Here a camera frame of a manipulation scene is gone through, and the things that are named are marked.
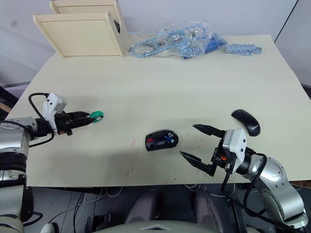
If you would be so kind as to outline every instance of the green object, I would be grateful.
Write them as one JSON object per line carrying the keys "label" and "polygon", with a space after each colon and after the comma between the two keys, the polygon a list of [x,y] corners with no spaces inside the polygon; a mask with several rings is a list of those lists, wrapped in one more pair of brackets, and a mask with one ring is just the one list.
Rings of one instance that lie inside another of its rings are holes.
{"label": "green object", "polygon": [[102,111],[96,111],[89,115],[90,118],[94,118],[93,123],[99,122],[103,119],[104,113]]}

